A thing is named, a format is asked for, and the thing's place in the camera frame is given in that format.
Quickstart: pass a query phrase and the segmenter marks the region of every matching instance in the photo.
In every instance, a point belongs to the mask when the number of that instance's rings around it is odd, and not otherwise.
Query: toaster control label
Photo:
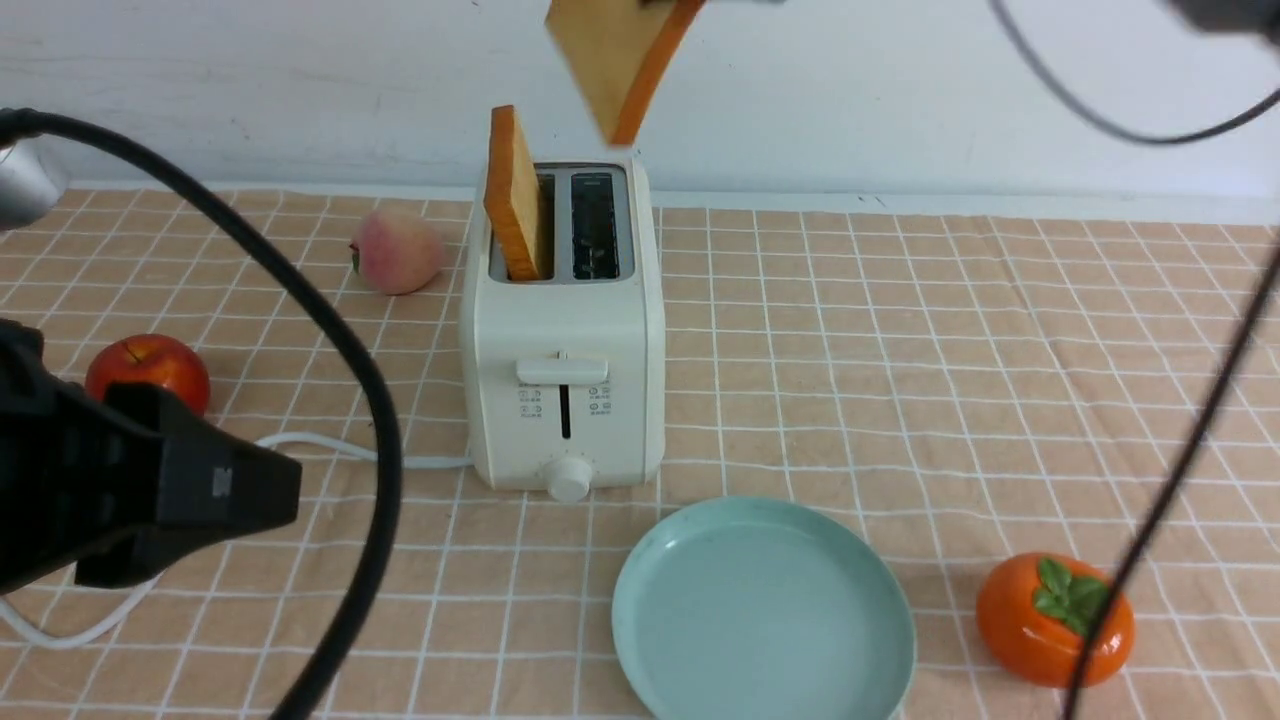
[[[520,401],[520,416],[521,418],[541,418],[543,416],[543,391],[535,387],[521,387],[517,391],[517,400]]]
[[[609,397],[609,384],[586,388],[586,409],[591,415],[612,415],[613,400]]]

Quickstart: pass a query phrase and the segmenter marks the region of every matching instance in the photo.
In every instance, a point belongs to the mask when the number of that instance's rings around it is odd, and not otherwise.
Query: green leaf
[[[1064,620],[1068,615],[1066,603],[1044,588],[1036,588],[1036,592],[1032,594],[1032,605],[1037,612],[1046,618]]]
[[[1068,630],[1071,630],[1082,638],[1089,632],[1089,624],[1076,615],[1068,615],[1066,618],[1062,618],[1062,624],[1066,625]]]
[[[1066,591],[1071,584],[1071,571],[1066,569],[1066,565],[1052,557],[1041,557],[1036,570],[1039,574],[1041,583],[1048,588],[1048,592],[1064,601],[1068,598]]]
[[[1085,623],[1092,623],[1102,610],[1102,602],[1107,598],[1107,584],[1088,575],[1075,575],[1068,588],[1068,603],[1071,612]]]

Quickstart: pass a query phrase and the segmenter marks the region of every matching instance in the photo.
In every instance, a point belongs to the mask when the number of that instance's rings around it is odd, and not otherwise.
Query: bread slice in toaster
[[[507,260],[509,278],[516,282],[549,278],[553,272],[550,213],[544,217],[534,159],[512,105],[494,108],[492,113],[484,209]]]

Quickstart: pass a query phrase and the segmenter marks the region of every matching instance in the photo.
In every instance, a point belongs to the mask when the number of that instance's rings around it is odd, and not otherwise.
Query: orange persimmon
[[[1079,560],[1047,552],[1015,555],[991,571],[978,593],[978,632],[1010,673],[1037,685],[1065,688],[1106,592],[1106,575]],[[1133,607],[1123,594],[1117,600],[1085,685],[1114,675],[1133,650]]]

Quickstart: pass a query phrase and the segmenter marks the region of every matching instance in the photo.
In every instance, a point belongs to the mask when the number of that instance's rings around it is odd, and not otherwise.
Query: black cable
[[[1014,44],[1014,49],[1016,49],[1018,54],[1021,55],[1023,61],[1027,63],[1030,70],[1036,73],[1036,77],[1044,83],[1044,87],[1047,87],[1048,91],[1052,92],[1059,101],[1062,102],[1062,105],[1066,105],[1066,109],[1074,113],[1078,118],[1116,140],[1137,145],[1189,145],[1192,142],[1199,142],[1202,140],[1208,140],[1211,137],[1231,132],[1233,129],[1256,120],[1263,113],[1280,104],[1280,90],[1276,90],[1239,115],[1224,120],[1213,127],[1207,127],[1187,135],[1156,136],[1130,131],[1100,115],[1057,79],[1057,76],[1048,69],[1044,60],[1041,59],[1039,54],[1036,53],[1036,50],[1033,50],[1030,44],[1027,41],[1023,31],[1018,27],[1018,23],[1009,13],[1009,6],[1005,0],[989,0],[989,3],[991,12],[995,13],[996,19],[1000,22],[1000,27],[1005,31],[1005,35],[1009,36],[1009,41]]]
[[[347,594],[315,653],[294,680],[274,720],[311,716],[356,642],[387,573],[396,544],[402,489],[401,433],[396,406],[381,370],[356,333],[324,296],[253,225],[195,178],[137,142],[99,126],[36,110],[0,110],[0,147],[23,137],[51,135],[96,147],[146,172],[204,213],[256,260],[315,320],[360,382],[369,400],[378,448],[378,487],[372,520]]]
[[[1120,562],[1120,569],[1116,570],[1115,577],[1111,579],[1107,597],[1100,607],[1093,624],[1089,626],[1089,632],[1084,637],[1083,647],[1088,650],[1080,652],[1080,657],[1076,660],[1075,669],[1071,673],[1071,684],[1068,685],[1069,689],[1066,692],[1066,698],[1062,702],[1062,720],[1073,720],[1075,717],[1075,708],[1079,703],[1084,674],[1088,670],[1089,660],[1093,656],[1093,648],[1102,637],[1102,626],[1111,615],[1111,611],[1115,609],[1116,598],[1120,597],[1120,593],[1129,583],[1129,578],[1138,566],[1138,561],[1142,560],[1143,552],[1147,550],[1147,546],[1151,544],[1152,537],[1155,537],[1160,524],[1165,520],[1165,515],[1169,514],[1169,507],[1178,496],[1178,489],[1181,487],[1183,482],[1185,482],[1187,473],[1196,461],[1196,454],[1199,452],[1201,443],[1204,442],[1204,436],[1208,433],[1208,429],[1213,423],[1213,416],[1217,414],[1219,407],[1226,398],[1226,391],[1231,388],[1231,377],[1235,374],[1240,360],[1244,357],[1244,354],[1249,347],[1249,340],[1253,337],[1253,328],[1258,324],[1258,320],[1262,319],[1262,315],[1266,311],[1267,300],[1271,295],[1271,287],[1275,284],[1277,274],[1280,274],[1280,237],[1276,237],[1276,245],[1271,251],[1271,260],[1267,263],[1266,270],[1263,270],[1262,277],[1258,279],[1258,284],[1253,291],[1253,297],[1249,300],[1249,305],[1245,309],[1240,323],[1235,327],[1235,337],[1231,340],[1230,350],[1228,350],[1226,357],[1222,360],[1222,366],[1219,369],[1217,378],[1213,380],[1213,387],[1210,388],[1208,397],[1204,400],[1199,416],[1196,419],[1196,425],[1192,428],[1192,433],[1187,438],[1187,443],[1183,446],[1183,450],[1178,456],[1178,461],[1174,464],[1174,469],[1169,474],[1169,479],[1165,480],[1165,484],[1160,488],[1160,495],[1156,496],[1156,502],[1152,503],[1151,510],[1147,511],[1147,519],[1143,520],[1142,528],[1138,530],[1138,534],[1134,536],[1134,539],[1129,546],[1129,551]]]
[[[1018,23],[1015,23],[1012,17],[1009,14],[1009,8],[1006,6],[1005,0],[989,0],[989,3],[996,19],[1005,31],[1005,35],[1009,36],[1009,40],[1014,44],[1018,54],[1021,55],[1023,60],[1032,69],[1032,72],[1041,79],[1042,83],[1044,83],[1044,87],[1047,87],[1048,91],[1068,108],[1068,110],[1073,111],[1082,120],[1117,140],[1148,146],[1188,145],[1192,142],[1199,142],[1202,140],[1208,140],[1211,137],[1231,132],[1233,129],[1257,119],[1280,102],[1280,90],[1276,90],[1239,115],[1197,132],[1165,137],[1133,132],[1097,114],[1093,109],[1082,102],[1071,91],[1069,91],[1057,79],[1057,77],[1050,72],[1048,67],[1044,65],[1039,54],[1037,54],[1030,47],[1030,44],[1027,42],[1027,38],[1018,28]],[[1253,337],[1253,328],[1262,319],[1266,311],[1267,300],[1270,299],[1271,288],[1275,284],[1277,274],[1280,274],[1280,236],[1276,237],[1276,245],[1272,249],[1271,260],[1267,263],[1266,269],[1258,278],[1257,287],[1253,291],[1253,297],[1249,300],[1249,305],[1245,307],[1240,323],[1235,328],[1235,336],[1231,340],[1231,345],[1222,360],[1222,366],[1219,369],[1217,378],[1213,380],[1213,387],[1210,388],[1204,405],[1201,407],[1190,436],[1187,438],[1185,445],[1183,445],[1181,452],[1179,454],[1176,462],[1174,462],[1172,470],[1170,470],[1169,479],[1166,479],[1164,486],[1161,486],[1160,493],[1156,496],[1156,501],[1152,503],[1151,510],[1147,512],[1147,518],[1138,529],[1138,534],[1135,534],[1130,542],[1129,550],[1120,561],[1120,568],[1111,578],[1107,596],[1084,635],[1080,656],[1076,659],[1075,666],[1071,670],[1071,680],[1062,701],[1062,720],[1075,719],[1075,711],[1080,702],[1080,693],[1084,688],[1084,675],[1088,671],[1089,661],[1093,659],[1093,651],[1098,644],[1098,639],[1102,637],[1102,629],[1110,619],[1111,612],[1115,610],[1116,601],[1124,592],[1124,588],[1129,584],[1138,562],[1142,561],[1142,556],[1146,552],[1147,546],[1151,544],[1156,530],[1160,528],[1160,524],[1164,523],[1165,515],[1169,514],[1169,509],[1172,506],[1174,498],[1178,497],[1178,491],[1187,480],[1187,474],[1190,470],[1192,464],[1196,461],[1201,445],[1204,442],[1204,437],[1208,434],[1208,430],[1213,424],[1213,418],[1217,415],[1222,401],[1226,398],[1226,392],[1231,388],[1231,378],[1235,375],[1235,370],[1239,368],[1240,360],[1244,359],[1244,354],[1249,347],[1249,340]]]

